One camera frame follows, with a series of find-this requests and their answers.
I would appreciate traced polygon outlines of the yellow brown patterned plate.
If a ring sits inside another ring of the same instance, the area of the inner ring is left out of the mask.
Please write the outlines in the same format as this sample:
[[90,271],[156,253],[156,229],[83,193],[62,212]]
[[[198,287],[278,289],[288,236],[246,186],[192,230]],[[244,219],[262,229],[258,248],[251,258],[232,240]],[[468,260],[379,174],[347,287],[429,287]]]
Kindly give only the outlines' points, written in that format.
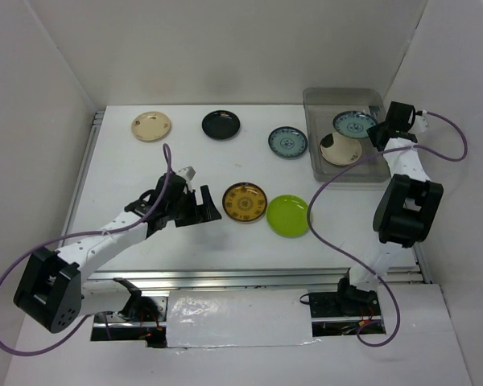
[[266,212],[268,198],[264,190],[253,183],[239,182],[228,187],[222,196],[225,214],[240,223],[252,223]]

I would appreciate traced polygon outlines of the cream plate with black blotch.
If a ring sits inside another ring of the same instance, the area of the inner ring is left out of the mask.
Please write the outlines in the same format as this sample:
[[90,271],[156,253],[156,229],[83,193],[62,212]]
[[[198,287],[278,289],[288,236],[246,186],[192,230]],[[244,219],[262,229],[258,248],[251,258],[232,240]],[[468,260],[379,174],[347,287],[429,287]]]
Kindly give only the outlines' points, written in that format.
[[330,133],[320,140],[320,153],[324,160],[335,166],[348,166],[362,156],[363,149],[357,139]]

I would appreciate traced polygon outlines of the lime green plate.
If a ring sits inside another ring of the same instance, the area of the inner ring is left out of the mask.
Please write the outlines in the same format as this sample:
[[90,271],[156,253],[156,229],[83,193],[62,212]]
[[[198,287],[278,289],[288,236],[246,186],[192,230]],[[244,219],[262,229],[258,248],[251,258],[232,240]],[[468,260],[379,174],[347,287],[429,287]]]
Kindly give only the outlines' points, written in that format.
[[308,232],[308,204],[295,195],[280,195],[270,201],[266,221],[280,236],[296,238]]

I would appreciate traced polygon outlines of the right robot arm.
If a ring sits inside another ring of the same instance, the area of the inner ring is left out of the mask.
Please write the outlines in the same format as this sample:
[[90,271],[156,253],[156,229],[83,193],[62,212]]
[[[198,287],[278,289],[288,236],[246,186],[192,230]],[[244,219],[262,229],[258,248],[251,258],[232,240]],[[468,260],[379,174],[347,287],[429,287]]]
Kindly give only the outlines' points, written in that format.
[[374,213],[378,248],[340,279],[336,309],[346,315],[377,299],[375,286],[404,249],[426,239],[444,189],[427,176],[414,145],[417,114],[413,105],[393,101],[384,122],[367,130],[390,169],[390,182]]

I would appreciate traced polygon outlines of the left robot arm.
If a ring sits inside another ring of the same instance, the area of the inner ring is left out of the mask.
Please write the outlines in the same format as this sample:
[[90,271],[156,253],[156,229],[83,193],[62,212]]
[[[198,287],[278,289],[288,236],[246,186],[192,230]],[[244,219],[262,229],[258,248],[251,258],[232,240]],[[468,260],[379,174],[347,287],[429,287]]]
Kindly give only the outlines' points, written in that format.
[[14,304],[51,333],[68,328],[81,315],[113,312],[135,320],[142,306],[154,303],[123,277],[91,281],[103,265],[143,242],[172,222],[179,227],[221,219],[208,186],[197,203],[191,187],[193,170],[169,173],[155,188],[125,206],[111,222],[91,236],[57,250],[36,249],[30,256],[13,298]]

